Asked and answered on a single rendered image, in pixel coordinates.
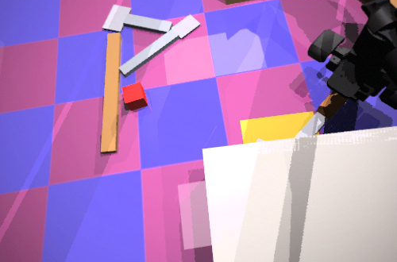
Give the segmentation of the red cube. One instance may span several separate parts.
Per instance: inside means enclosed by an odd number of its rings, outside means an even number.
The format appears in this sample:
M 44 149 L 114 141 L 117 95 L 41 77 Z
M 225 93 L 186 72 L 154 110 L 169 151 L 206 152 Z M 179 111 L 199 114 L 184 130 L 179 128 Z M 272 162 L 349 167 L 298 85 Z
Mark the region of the red cube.
M 122 90 L 125 97 L 125 104 L 131 111 L 148 106 L 145 90 L 141 83 L 123 87 Z

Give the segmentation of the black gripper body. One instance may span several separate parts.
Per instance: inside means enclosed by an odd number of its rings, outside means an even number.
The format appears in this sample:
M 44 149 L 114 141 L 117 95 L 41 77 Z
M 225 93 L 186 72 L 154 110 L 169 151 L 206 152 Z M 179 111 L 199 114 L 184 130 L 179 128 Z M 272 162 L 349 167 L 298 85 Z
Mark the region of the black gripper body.
M 382 102 L 397 110 L 397 86 L 382 68 L 383 57 L 382 59 L 375 59 L 366 56 L 357 47 L 357 40 L 355 41 L 352 50 L 343 50 L 339 48 L 338 45 L 342 44 L 344 40 L 345 37 L 341 36 L 331 29 L 327 29 L 326 31 L 323 31 L 320 36 L 311 44 L 309 50 L 307 50 L 307 55 L 317 60 L 319 63 L 324 63 L 326 61 L 326 58 L 331 54 L 332 56 L 329 58 L 328 65 L 335 67 L 336 69 L 338 68 L 338 63 L 343 55 L 348 52 L 353 52 L 357 54 L 357 59 L 364 64 L 372 63 L 376 65 L 377 68 L 376 73 L 372 77 L 372 85 L 376 88 L 375 90 L 378 92 L 386 87 L 383 93 L 378 97 Z

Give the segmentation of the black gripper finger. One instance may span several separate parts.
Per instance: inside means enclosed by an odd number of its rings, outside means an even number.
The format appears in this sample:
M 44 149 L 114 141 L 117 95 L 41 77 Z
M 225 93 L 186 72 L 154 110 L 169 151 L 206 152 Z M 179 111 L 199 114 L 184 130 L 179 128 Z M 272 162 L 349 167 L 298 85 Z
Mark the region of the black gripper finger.
M 341 48 L 341 49 L 346 50 L 347 48 Z M 332 72 L 334 72 L 334 70 L 336 70 L 335 67 L 332 67 L 332 66 L 328 65 L 328 63 L 326 64 L 326 68 L 329 69 Z
M 374 90 L 370 96 L 376 97 L 379 93 L 380 93 L 380 91 L 378 92 L 378 91 Z

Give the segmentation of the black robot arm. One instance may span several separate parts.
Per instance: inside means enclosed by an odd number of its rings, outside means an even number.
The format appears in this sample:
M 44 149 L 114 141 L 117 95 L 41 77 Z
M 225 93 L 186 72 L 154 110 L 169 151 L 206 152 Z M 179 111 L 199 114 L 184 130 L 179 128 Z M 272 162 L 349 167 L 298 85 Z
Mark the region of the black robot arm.
M 390 0 L 374 0 L 361 5 L 361 9 L 368 21 L 357 38 L 357 47 L 371 58 L 383 57 L 382 68 L 397 86 L 397 8 Z M 363 102 L 376 89 L 372 77 L 377 67 L 357 57 L 353 52 L 344 54 L 326 85 L 343 98 Z

